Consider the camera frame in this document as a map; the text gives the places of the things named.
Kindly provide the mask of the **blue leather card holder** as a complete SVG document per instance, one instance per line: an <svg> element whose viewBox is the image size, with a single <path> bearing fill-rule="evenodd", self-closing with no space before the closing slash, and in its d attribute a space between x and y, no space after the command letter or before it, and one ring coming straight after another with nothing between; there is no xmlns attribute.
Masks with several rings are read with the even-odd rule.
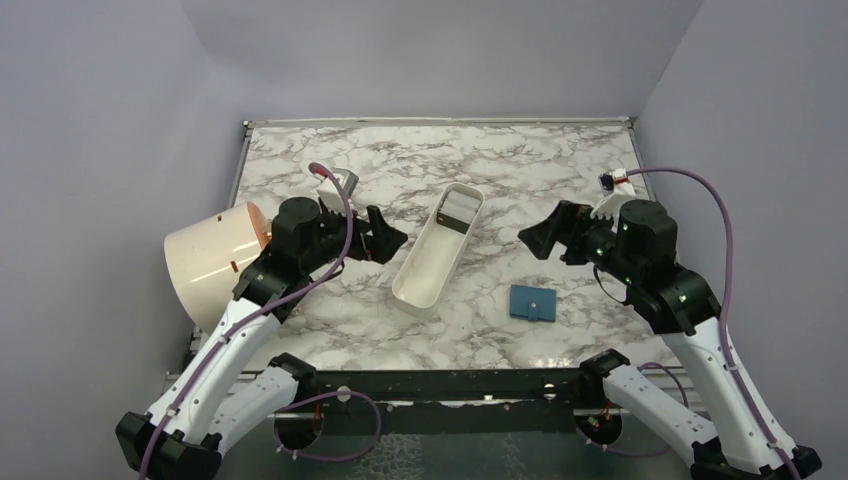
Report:
<svg viewBox="0 0 848 480"><path fill-rule="evenodd" d="M553 289L512 285L509 295L509 314L531 322L556 321L557 294Z"/></svg>

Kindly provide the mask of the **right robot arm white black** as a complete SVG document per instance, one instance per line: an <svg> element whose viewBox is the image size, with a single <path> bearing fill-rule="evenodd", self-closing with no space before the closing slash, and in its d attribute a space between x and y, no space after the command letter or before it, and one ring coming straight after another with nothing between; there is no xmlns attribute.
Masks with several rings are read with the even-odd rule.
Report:
<svg viewBox="0 0 848 480"><path fill-rule="evenodd" d="M734 377L731 343L720 340L719 302L706 280L676 260L677 224L658 202L633 199L616 220L590 206L561 201L547 219L519 232L538 259L565 245L561 261L592 264L626 287L625 302L647 321L686 371L708 415L702 417L646 379L609 349L581 363L579 398L624 407L666 442L694 479L805 479L822 467L817 452L796 444L755 392Z"/></svg>

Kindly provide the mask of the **white oblong plastic tray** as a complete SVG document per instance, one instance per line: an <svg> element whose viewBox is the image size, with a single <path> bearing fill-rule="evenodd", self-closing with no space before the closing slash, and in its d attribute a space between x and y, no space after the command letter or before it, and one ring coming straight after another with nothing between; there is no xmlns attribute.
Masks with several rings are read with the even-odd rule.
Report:
<svg viewBox="0 0 848 480"><path fill-rule="evenodd" d="M482 201L466 235L436 222L442 201L453 189ZM428 317L437 309L479 223L484 204L484 194L472 186L451 183L443 189L392 283L392 294L402 310L418 317Z"/></svg>

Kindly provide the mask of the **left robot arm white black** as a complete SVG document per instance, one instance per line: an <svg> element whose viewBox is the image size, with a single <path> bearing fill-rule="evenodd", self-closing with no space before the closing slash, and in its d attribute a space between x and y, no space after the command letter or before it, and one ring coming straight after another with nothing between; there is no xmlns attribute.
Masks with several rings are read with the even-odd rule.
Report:
<svg viewBox="0 0 848 480"><path fill-rule="evenodd" d="M274 357L244 390L230 390L301 298L337 276L345 260L385 264L407 242L378 207L366 213L336 213L307 197L280 205L270 240L242 269L207 343L146 412L118 422L120 448L141 478L212 479L225 453L263 418L310 405L316 370L289 353Z"/></svg>

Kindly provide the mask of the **black credit card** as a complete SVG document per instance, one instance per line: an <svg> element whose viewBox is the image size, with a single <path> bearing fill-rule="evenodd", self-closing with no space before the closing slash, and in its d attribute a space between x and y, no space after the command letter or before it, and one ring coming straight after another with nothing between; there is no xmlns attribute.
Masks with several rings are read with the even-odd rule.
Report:
<svg viewBox="0 0 848 480"><path fill-rule="evenodd" d="M438 225L441 225L452 231L459 232L462 235L466 235L470 228L469 223L463 222L449 215L445 215L441 212L436 215L436 222Z"/></svg>

